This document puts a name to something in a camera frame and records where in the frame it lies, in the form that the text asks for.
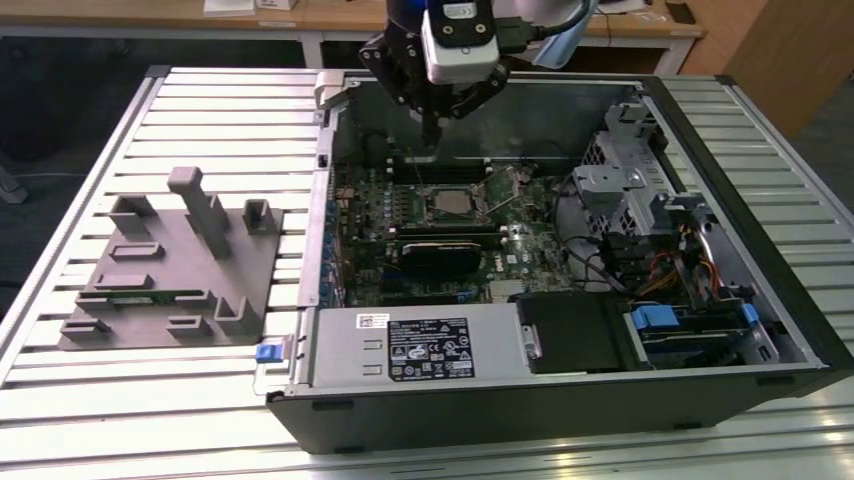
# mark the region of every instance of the motherboard chip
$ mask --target motherboard chip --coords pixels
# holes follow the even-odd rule
[[[471,212],[471,194],[466,190],[439,190],[433,198],[437,210],[458,215]]]

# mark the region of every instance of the white sticker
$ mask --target white sticker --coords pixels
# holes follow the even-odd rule
[[[282,28],[294,28],[297,27],[297,23],[294,22],[258,22],[259,27],[282,27]]]
[[[473,3],[447,3],[442,5],[445,16],[451,20],[465,20],[474,18],[478,14],[478,7]]]
[[[357,328],[386,328],[389,325],[387,313],[357,314]]]

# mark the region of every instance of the black plastic cover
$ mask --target black plastic cover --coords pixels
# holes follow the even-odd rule
[[[625,302],[610,292],[551,292],[517,297],[519,321],[534,327],[542,351],[533,373],[638,370]]]

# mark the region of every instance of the power supply label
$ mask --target power supply label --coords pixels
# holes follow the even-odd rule
[[[469,319],[389,321],[389,377],[395,382],[474,376]]]

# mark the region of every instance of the wooden desk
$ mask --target wooden desk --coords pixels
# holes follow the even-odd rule
[[[301,0],[291,11],[206,18],[204,0],[0,0],[0,36],[298,40],[309,68],[323,67],[325,41],[365,41],[386,24],[385,0]],[[665,50],[655,73],[678,73],[699,25],[674,23],[663,0],[659,16],[595,16],[582,46]]]

